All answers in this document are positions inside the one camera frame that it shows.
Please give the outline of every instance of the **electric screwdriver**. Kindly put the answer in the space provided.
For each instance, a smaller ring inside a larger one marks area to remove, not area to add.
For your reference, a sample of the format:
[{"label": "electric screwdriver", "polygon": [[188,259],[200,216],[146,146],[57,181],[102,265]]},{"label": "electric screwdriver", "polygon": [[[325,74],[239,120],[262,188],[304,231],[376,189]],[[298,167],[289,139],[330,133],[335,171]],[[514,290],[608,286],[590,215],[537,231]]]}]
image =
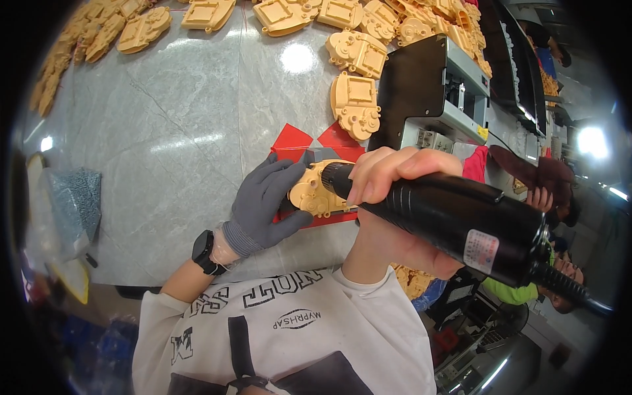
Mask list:
[{"label": "electric screwdriver", "polygon": [[[323,186],[347,199],[351,169],[348,163],[328,164],[321,175]],[[508,286],[534,283],[598,315],[613,310],[549,265],[544,213],[505,197],[497,188],[434,173],[395,181],[383,201],[360,207]]]}]

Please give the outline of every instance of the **green shirt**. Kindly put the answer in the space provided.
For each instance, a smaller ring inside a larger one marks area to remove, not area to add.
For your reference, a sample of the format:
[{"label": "green shirt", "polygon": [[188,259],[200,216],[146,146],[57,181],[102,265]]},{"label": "green shirt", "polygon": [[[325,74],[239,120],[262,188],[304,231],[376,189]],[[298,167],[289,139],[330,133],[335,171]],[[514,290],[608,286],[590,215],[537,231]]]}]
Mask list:
[{"label": "green shirt", "polygon": [[[553,266],[554,262],[555,256],[553,255],[553,249],[551,249],[549,265]],[[513,288],[488,277],[483,281],[483,286],[487,291],[496,295],[500,301],[510,305],[521,305],[531,299],[538,298],[538,287],[533,283],[527,285],[526,287]]]}]

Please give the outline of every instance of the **glove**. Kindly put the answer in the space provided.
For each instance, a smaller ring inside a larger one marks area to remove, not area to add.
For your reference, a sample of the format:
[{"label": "glove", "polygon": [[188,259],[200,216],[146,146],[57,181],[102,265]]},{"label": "glove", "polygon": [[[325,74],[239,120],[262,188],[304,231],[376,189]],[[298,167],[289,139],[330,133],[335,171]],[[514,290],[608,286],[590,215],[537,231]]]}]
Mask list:
[{"label": "glove", "polygon": [[233,203],[233,216],[222,231],[228,245],[242,258],[277,245],[313,221],[313,215],[297,210],[272,223],[283,197],[305,173],[305,165],[289,159],[277,162],[277,154],[268,156],[241,183]]}]

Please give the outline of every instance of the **smartwatch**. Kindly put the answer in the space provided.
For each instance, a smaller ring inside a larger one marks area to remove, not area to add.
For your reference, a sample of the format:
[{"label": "smartwatch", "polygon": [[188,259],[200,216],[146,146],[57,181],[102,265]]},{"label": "smartwatch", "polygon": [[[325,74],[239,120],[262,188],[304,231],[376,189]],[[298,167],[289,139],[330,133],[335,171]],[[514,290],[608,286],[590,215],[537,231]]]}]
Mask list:
[{"label": "smartwatch", "polygon": [[205,230],[195,239],[191,259],[204,270],[204,274],[209,276],[219,276],[226,272],[226,268],[213,262],[210,253],[213,250],[213,232]]}]

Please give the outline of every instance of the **bare hand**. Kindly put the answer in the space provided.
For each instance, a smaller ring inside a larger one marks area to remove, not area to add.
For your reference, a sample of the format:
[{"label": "bare hand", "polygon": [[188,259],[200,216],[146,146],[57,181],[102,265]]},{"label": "bare hand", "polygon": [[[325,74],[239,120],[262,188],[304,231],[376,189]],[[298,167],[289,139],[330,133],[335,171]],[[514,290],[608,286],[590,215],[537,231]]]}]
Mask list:
[{"label": "bare hand", "polygon": [[544,187],[542,189],[536,188],[534,191],[526,193],[526,203],[534,209],[549,212],[553,207],[553,193],[547,192]]},{"label": "bare hand", "polygon": [[[349,178],[353,187],[349,202],[379,203],[386,198],[391,184],[400,178],[415,179],[441,171],[461,176],[463,168],[453,155],[436,150],[406,147],[395,151],[388,147],[363,154]],[[358,239],[370,255],[380,261],[395,262],[423,270],[440,279],[449,279],[462,264],[439,251],[430,243],[366,210],[358,210],[360,231]]]}]

